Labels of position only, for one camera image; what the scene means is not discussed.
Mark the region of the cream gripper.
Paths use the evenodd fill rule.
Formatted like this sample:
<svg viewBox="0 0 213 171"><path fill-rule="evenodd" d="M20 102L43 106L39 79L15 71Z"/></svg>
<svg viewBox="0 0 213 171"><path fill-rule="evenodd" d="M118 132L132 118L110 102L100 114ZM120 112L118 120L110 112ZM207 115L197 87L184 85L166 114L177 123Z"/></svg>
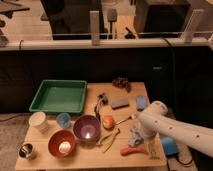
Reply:
<svg viewBox="0 0 213 171"><path fill-rule="evenodd" d="M155 149L155 138L151 137L151 138L148 138L146 141L147 141L147 148L149 150L149 155L150 155L149 158L160 158L157 155L157 152Z"/></svg>

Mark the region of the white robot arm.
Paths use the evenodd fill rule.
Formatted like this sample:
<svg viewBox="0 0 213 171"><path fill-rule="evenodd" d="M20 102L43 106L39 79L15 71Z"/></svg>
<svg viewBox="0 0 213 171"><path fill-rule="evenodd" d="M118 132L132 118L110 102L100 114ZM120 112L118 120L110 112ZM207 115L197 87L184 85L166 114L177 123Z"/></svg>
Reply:
<svg viewBox="0 0 213 171"><path fill-rule="evenodd" d="M213 158L213 129L170 119L167 112L163 102L154 101L138 115L144 138L160 133Z"/></svg>

